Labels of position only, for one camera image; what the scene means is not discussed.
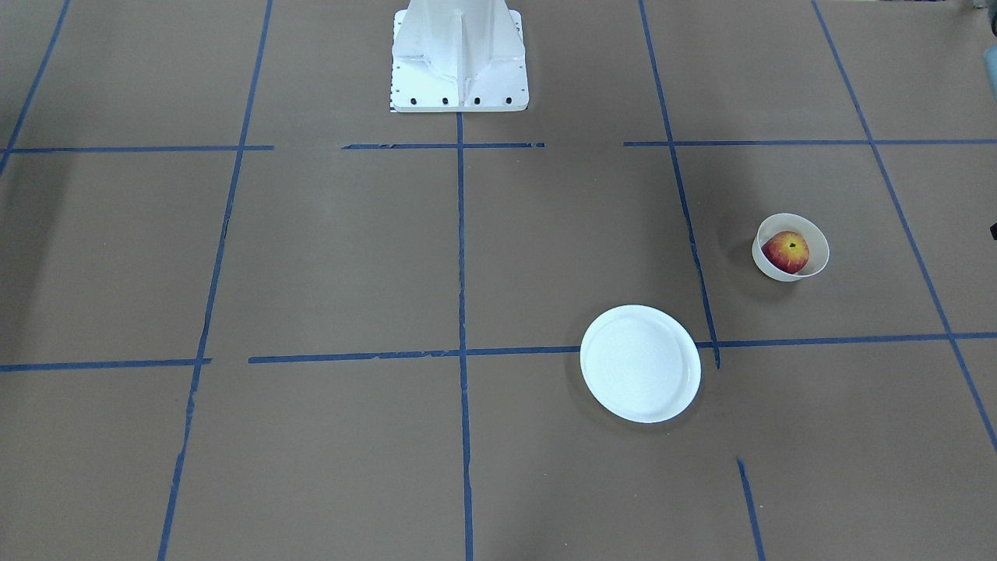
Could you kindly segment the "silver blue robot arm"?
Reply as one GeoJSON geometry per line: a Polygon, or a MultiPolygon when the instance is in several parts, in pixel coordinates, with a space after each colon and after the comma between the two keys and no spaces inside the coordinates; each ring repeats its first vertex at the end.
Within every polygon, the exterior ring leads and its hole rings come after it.
{"type": "Polygon", "coordinates": [[[997,45],[987,48],[983,54],[984,70],[994,98],[997,96],[997,45]]]}

